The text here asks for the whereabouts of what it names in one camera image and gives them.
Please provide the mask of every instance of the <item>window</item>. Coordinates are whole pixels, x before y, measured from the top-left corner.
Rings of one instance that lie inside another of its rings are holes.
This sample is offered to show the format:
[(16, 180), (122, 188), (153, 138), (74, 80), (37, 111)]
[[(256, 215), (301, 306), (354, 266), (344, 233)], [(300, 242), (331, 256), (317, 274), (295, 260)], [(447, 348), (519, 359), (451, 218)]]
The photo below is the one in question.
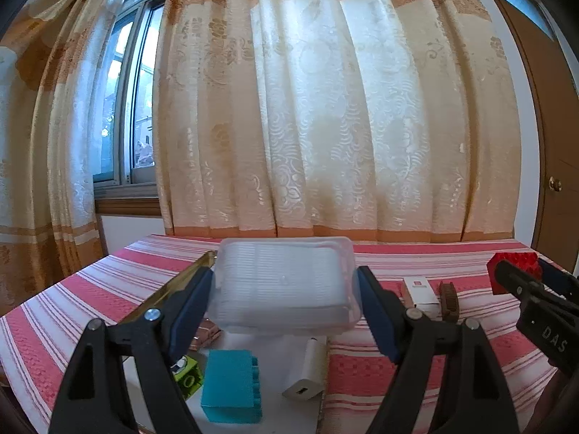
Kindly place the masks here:
[(164, 1), (126, 1), (106, 45), (90, 145), (97, 198), (156, 195), (153, 71)]
[(152, 147), (153, 114), (153, 68), (163, 7), (151, 12), (145, 44), (139, 65), (137, 95), (135, 96), (132, 129), (133, 168), (155, 164)]

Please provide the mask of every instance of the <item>white box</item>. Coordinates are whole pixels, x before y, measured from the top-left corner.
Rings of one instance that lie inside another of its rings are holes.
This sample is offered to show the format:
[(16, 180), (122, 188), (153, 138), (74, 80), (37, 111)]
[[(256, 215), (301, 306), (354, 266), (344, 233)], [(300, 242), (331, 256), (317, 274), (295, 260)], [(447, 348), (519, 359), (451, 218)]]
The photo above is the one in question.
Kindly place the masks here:
[(402, 298), (408, 309), (416, 307), (430, 319), (441, 318), (438, 298), (425, 277), (405, 277), (402, 282)]

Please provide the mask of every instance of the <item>door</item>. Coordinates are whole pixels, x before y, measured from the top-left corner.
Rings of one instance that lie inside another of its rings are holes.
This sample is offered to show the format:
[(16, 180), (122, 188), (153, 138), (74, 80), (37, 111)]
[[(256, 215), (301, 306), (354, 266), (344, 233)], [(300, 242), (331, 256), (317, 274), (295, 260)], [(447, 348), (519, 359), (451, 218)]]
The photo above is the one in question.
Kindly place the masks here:
[(533, 248), (573, 272), (579, 251), (579, 98), (557, 41), (497, 0), (519, 47), (537, 114), (541, 184)]

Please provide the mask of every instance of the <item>green toy block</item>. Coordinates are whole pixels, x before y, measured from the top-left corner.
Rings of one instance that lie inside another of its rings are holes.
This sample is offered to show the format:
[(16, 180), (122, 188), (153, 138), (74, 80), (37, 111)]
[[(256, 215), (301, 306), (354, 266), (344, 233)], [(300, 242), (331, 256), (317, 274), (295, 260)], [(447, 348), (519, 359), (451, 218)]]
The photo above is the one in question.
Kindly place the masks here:
[(203, 385), (203, 374), (201, 368), (195, 359), (189, 356), (183, 356), (177, 364), (172, 367), (173, 377), (183, 398), (189, 399)]

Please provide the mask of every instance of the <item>window sill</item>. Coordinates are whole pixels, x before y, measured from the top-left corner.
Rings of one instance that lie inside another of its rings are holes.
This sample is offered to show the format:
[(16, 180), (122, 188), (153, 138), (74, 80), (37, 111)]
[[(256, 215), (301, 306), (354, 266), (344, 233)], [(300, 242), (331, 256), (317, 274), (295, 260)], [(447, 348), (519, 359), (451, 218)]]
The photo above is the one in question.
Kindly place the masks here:
[(97, 214), (161, 217), (155, 183), (96, 186), (94, 199)]
[(99, 215), (161, 217), (161, 206), (157, 197), (96, 199), (94, 204)]

